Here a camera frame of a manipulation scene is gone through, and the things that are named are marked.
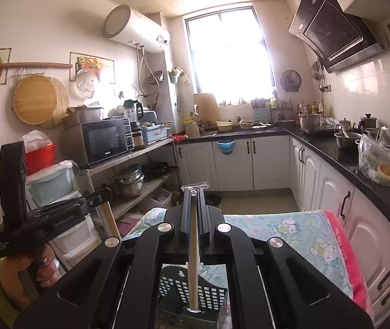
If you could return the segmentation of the left hand painted nails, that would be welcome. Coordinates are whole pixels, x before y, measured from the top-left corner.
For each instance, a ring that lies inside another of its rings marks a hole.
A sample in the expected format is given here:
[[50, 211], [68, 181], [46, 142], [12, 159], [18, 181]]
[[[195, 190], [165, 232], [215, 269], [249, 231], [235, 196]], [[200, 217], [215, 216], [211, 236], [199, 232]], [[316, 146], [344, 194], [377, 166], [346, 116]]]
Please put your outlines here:
[[22, 253], [4, 258], [0, 269], [0, 283], [5, 296], [16, 310], [22, 311], [30, 305], [30, 297], [21, 281], [20, 273], [36, 261], [39, 265], [36, 281], [40, 287], [50, 287], [58, 281], [54, 260], [54, 251], [47, 244], [37, 255]]

